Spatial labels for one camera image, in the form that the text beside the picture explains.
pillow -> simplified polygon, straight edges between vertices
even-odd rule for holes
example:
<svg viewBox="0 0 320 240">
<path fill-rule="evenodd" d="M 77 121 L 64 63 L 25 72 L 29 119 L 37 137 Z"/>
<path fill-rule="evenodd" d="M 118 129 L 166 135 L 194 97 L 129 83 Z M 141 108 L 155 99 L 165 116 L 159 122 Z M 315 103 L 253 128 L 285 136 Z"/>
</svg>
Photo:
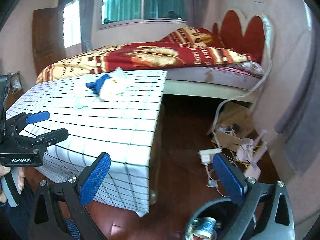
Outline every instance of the pillow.
<svg viewBox="0 0 320 240">
<path fill-rule="evenodd" d="M 169 35 L 165 36 L 160 42 L 184 43 L 197 45 L 200 47 L 224 48 L 218 36 L 203 28 L 190 26 L 181 27 Z"/>
</svg>

metal bolt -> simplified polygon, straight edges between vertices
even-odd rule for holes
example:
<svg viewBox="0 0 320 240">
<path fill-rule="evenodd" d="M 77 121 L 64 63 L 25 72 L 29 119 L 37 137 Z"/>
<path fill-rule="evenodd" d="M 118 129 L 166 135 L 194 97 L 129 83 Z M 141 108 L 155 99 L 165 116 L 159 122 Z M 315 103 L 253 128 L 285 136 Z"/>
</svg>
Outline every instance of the metal bolt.
<svg viewBox="0 0 320 240">
<path fill-rule="evenodd" d="M 76 180 L 77 180 L 77 177 L 76 177 L 76 176 L 71 176 L 71 177 L 68 179 L 68 181 L 69 181 L 70 183 L 75 183 Z"/>
<path fill-rule="evenodd" d="M 39 183 L 39 185 L 40 185 L 41 187 L 43 187 L 45 184 L 47 184 L 47 181 L 46 181 L 46 180 L 41 180 L 40 183 Z"/>
<path fill-rule="evenodd" d="M 256 179 L 253 178 L 253 177 L 249 177 L 249 178 L 247 179 L 247 181 L 248 181 L 250 184 L 255 184 L 255 183 L 256 183 Z"/>
<path fill-rule="evenodd" d="M 278 180 L 277 184 L 279 187 L 284 187 L 284 182 L 281 180 Z"/>
</svg>

headboard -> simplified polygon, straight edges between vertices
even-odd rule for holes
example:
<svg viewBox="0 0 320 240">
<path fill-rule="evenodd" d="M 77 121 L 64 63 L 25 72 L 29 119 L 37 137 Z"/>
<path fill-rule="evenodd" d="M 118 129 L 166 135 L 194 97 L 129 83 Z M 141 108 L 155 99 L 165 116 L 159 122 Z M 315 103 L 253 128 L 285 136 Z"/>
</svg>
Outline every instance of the headboard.
<svg viewBox="0 0 320 240">
<path fill-rule="evenodd" d="M 247 18 L 239 9 L 228 10 L 219 23 L 214 23 L 212 34 L 226 49 L 249 54 L 264 70 L 268 68 L 268 49 L 272 54 L 273 33 L 270 20 L 263 14 Z"/>
</svg>

dark blue pants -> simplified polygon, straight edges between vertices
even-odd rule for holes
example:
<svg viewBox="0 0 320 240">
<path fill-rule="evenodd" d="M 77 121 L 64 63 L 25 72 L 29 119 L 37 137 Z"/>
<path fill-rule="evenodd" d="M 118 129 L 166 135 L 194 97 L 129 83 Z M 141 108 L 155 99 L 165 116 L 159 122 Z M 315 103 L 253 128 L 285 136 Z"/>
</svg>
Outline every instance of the dark blue pants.
<svg viewBox="0 0 320 240">
<path fill-rule="evenodd" d="M 21 197 L 22 200 L 20 205 L 12 208 L 8 202 L 6 202 L 5 204 L 0 205 L 0 212 L 7 218 L 17 235 L 20 236 L 22 240 L 28 240 L 29 220 L 34 194 L 26 179 L 24 189 L 21 192 Z"/>
</svg>

cardboard box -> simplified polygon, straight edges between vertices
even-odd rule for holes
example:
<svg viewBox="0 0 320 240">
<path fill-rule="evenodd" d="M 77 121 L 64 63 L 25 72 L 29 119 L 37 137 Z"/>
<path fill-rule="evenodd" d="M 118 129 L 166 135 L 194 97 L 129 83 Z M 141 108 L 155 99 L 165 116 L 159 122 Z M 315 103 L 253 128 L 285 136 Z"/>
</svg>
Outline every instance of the cardboard box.
<svg viewBox="0 0 320 240">
<path fill-rule="evenodd" d="M 248 108 L 236 103 L 228 102 L 225 104 L 225 108 L 220 113 L 215 128 L 217 139 L 221 147 L 236 152 L 239 145 L 243 144 L 242 138 L 245 138 L 253 131 L 252 116 L 247 115 L 247 112 Z M 217 128 L 221 126 L 230 127 L 234 123 L 240 127 L 239 132 L 236 134 L 237 136 L 217 130 Z"/>
</svg>

